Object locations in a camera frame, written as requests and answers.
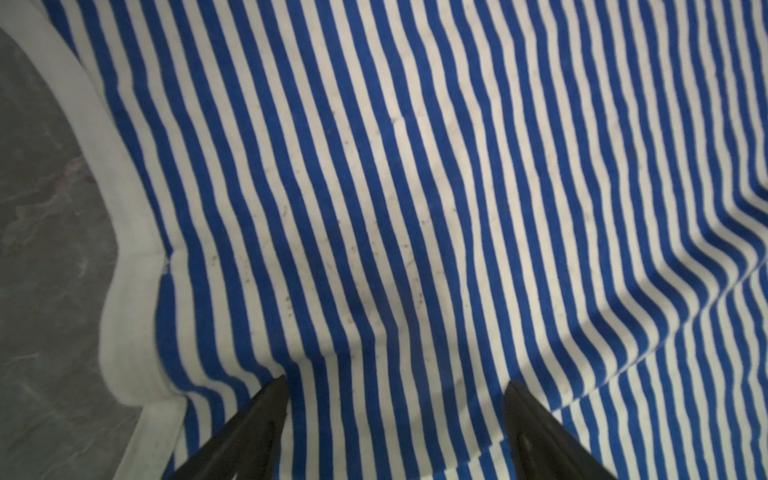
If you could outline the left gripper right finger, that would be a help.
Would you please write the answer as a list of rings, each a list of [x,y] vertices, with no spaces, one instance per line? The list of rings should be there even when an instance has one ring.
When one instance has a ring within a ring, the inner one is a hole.
[[[504,392],[503,414],[514,469],[519,479],[613,479],[519,381]]]

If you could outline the blue white striped tank top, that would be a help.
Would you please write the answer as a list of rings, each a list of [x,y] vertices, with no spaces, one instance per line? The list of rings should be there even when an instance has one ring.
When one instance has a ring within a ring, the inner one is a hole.
[[[269,381],[279,478],[767,475],[763,1],[5,1],[118,258],[121,479]]]

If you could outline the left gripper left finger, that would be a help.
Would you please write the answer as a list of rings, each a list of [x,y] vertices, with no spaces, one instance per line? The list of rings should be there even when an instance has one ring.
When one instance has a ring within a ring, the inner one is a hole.
[[[270,479],[290,400],[284,376],[265,385],[178,468],[173,479]]]

